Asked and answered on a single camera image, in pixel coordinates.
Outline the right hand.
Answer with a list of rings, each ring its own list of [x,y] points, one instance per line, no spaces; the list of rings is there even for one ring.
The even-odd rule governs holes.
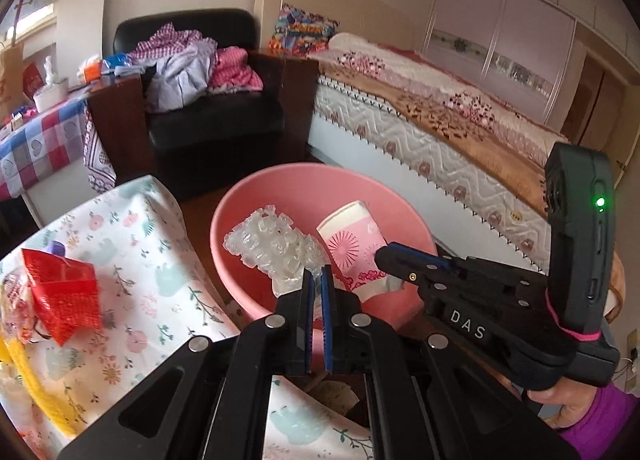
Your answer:
[[[560,407],[554,416],[544,419],[550,428],[560,430],[571,428],[588,414],[598,389],[589,384],[562,378],[553,388],[544,391],[526,391],[526,394],[533,402]]]

